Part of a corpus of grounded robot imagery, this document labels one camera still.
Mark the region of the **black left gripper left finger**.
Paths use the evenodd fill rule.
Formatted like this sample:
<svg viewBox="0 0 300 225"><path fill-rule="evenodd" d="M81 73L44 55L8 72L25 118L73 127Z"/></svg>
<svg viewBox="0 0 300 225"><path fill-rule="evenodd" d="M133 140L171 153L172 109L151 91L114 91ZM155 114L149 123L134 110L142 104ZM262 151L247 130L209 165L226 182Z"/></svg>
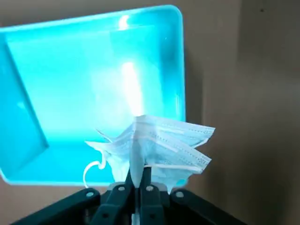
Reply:
<svg viewBox="0 0 300 225"><path fill-rule="evenodd" d="M134 186L130 174L125 182L111 184L105 193L82 189L15 222L14 225L126 225L131 224Z"/></svg>

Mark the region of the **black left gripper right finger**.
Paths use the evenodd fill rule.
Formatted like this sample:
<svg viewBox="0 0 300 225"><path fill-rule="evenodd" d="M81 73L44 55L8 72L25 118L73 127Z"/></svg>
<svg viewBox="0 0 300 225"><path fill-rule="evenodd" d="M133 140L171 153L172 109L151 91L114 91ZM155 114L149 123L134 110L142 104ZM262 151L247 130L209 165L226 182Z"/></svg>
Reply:
<svg viewBox="0 0 300 225"><path fill-rule="evenodd" d="M212 203L179 188L167 192L166 186L151 180L151 169L144 168L139 188L142 225L243 225Z"/></svg>

